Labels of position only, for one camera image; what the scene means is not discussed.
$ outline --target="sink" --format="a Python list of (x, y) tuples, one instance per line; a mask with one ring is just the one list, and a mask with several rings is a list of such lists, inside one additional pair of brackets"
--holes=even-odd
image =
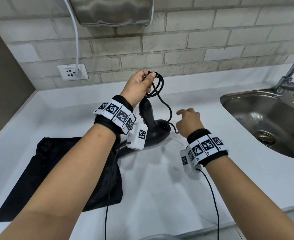
[(294, 106), (268, 91), (228, 94), (224, 108), (258, 141), (294, 158)]

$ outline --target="wall socket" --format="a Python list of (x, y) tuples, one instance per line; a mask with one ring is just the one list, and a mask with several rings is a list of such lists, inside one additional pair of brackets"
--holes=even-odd
[(81, 71), (79, 72), (80, 77), (75, 76), (76, 64), (58, 65), (57, 69), (63, 81), (84, 80), (89, 78), (85, 64), (78, 65), (78, 70)]

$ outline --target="sink drain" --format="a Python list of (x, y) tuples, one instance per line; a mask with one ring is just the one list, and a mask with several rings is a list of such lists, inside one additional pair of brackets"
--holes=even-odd
[(257, 131), (255, 132), (255, 137), (258, 141), (264, 144), (267, 147), (276, 147), (278, 142), (275, 136), (266, 131)]

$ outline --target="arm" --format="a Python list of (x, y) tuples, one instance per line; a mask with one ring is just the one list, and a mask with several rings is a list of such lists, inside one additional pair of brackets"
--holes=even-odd
[[(137, 106), (151, 90), (155, 73), (133, 75), (121, 95)], [(116, 135), (95, 124), (45, 178), (0, 240), (69, 239), (104, 169)]]
[[(200, 113), (180, 110), (180, 134), (188, 137), (204, 129)], [(294, 239), (294, 222), (228, 157), (206, 166), (233, 219), (248, 240)]]

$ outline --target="gray wall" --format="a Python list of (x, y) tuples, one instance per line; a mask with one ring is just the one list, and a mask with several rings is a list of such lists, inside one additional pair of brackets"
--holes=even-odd
[(0, 37), (0, 131), (34, 91)]
[(37, 90), (128, 80), (140, 68), (163, 76), (294, 61), (294, 0), (155, 0), (151, 27), (79, 28), (88, 80), (62, 81), (75, 63), (62, 0), (0, 0), (0, 35)]

